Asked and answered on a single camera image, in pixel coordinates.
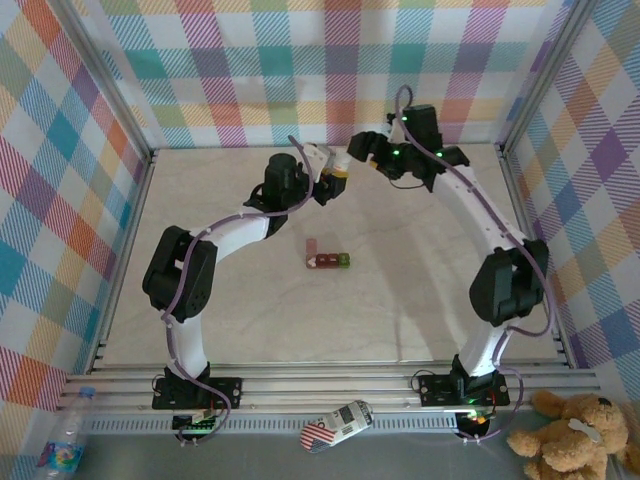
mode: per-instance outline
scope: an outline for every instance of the white table surface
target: white table surface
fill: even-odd
[[[490,145],[465,145],[478,180],[515,216]],[[167,360],[164,326],[142,278],[165,228],[237,212],[271,155],[289,148],[163,150],[157,160],[104,356],[106,364]],[[480,266],[456,219],[426,189],[396,190],[354,162],[347,190],[290,216],[273,237],[218,264],[203,312],[212,363],[450,360],[481,320],[468,299]],[[407,177],[400,185],[412,185]],[[309,270],[305,240],[348,252],[351,268]],[[540,329],[542,306],[525,322]],[[505,358],[556,357],[550,337],[518,335]]]

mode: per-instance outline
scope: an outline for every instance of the plastic water bottle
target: plastic water bottle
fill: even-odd
[[[62,411],[42,451],[34,480],[61,480],[73,476],[87,440],[82,423],[95,393],[93,387],[82,387],[69,408]]]

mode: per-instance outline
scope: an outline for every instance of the bottle cap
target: bottle cap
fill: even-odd
[[[83,397],[93,397],[96,393],[96,389],[93,387],[82,387],[80,389],[80,395]]]

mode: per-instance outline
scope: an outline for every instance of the bottle label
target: bottle label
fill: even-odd
[[[75,472],[84,448],[72,443],[49,442],[44,447],[38,467],[48,467],[59,472]]]

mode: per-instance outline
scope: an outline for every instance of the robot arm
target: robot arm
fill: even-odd
[[[529,241],[504,218],[479,185],[469,159],[459,147],[443,147],[432,106],[405,108],[402,120],[422,146],[454,167],[488,199],[493,213],[488,212],[486,205],[458,175],[408,143],[395,115],[389,115],[388,119],[391,124],[388,137],[376,132],[359,133],[351,139],[347,152],[357,160],[369,162],[392,180],[405,173],[421,180],[458,219],[483,261],[469,289],[469,297],[484,322],[454,358],[449,375],[457,398],[463,399],[495,384],[495,366],[512,333],[508,327],[517,326],[543,299],[543,288],[533,268],[497,227],[496,218],[529,251],[543,272],[547,268],[548,249],[540,240]],[[506,341],[498,346],[505,331]]]
[[[269,159],[264,183],[258,185],[245,202],[243,218],[221,225],[204,235],[192,253],[182,295],[170,315],[170,352],[174,361],[165,372],[169,380],[186,380],[176,368],[178,363],[193,378],[206,379],[209,363],[202,343],[202,310],[211,296],[215,267],[228,255],[270,237],[287,221],[287,215],[259,216],[261,213],[285,211],[299,204],[305,197],[309,176],[313,179],[313,198],[321,205],[339,196],[345,189],[350,156],[311,144],[304,146],[311,171],[297,164],[288,154]],[[178,290],[182,262],[186,250],[203,229],[184,230],[173,226],[165,230],[145,274],[143,290],[151,305],[159,311],[167,310]]]

